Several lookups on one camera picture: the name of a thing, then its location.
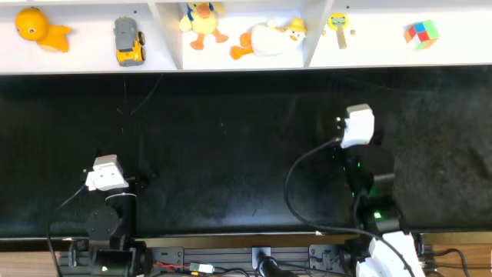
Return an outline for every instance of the wooden floor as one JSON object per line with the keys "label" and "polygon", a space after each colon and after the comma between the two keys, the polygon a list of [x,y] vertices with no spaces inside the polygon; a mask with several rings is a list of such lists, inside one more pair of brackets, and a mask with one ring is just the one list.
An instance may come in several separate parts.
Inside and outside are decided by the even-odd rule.
{"label": "wooden floor", "polygon": [[[436,245],[437,251],[450,248],[461,250],[469,267],[491,267],[490,256],[492,244],[473,244],[473,245]],[[461,265],[460,256],[451,253],[444,257],[436,259],[438,264]],[[438,272],[445,277],[462,277],[463,269],[446,269],[439,268]],[[55,268],[53,267],[52,257],[49,252],[0,252],[0,277],[55,277]],[[471,277],[490,277],[490,269],[470,269]]]}

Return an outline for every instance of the toy handle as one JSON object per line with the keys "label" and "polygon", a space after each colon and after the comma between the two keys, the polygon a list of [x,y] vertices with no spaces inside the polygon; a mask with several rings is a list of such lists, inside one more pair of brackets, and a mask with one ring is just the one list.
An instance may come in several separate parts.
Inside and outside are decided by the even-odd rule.
{"label": "toy handle", "polygon": [[345,41],[344,28],[338,27],[337,29],[338,47],[340,49],[347,48],[347,42]]}

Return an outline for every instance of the toy face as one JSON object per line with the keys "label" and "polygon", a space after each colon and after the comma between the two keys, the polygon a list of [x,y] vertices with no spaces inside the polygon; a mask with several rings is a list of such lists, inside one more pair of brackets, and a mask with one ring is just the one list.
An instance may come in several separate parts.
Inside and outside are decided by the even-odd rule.
{"label": "toy face", "polygon": [[48,34],[48,19],[36,8],[27,8],[15,19],[17,32],[23,39],[38,41]]}
{"label": "toy face", "polygon": [[331,16],[330,21],[335,27],[344,27],[347,24],[347,19],[344,16]]}
{"label": "toy face", "polygon": [[303,32],[295,32],[292,30],[287,30],[287,33],[290,35],[291,39],[295,42],[302,42],[306,37],[306,33]]}
{"label": "toy face", "polygon": [[213,11],[213,5],[210,2],[189,2],[188,7],[202,18],[208,18]]}

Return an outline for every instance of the toy wheel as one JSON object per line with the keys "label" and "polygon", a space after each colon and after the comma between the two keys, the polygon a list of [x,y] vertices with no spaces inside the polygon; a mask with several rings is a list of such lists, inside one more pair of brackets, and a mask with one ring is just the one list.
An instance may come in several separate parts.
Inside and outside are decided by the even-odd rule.
{"label": "toy wheel", "polygon": [[145,49],[143,49],[143,48],[142,48],[142,49],[141,49],[141,51],[140,51],[140,54],[141,54],[141,60],[142,60],[142,61],[145,61],[145,59],[147,58],[147,57],[145,56]]}
{"label": "toy wheel", "polygon": [[143,32],[138,32],[138,42],[140,42],[141,45],[145,44],[145,36]]}

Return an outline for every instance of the orange duck toy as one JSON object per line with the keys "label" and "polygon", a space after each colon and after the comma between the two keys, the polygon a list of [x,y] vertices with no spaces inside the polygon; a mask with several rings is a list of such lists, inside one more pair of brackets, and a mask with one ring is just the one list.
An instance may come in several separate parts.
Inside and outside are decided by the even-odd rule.
{"label": "orange duck toy", "polygon": [[17,14],[15,26],[18,34],[50,52],[68,52],[66,34],[70,28],[50,25],[48,19],[37,8],[26,8]]}

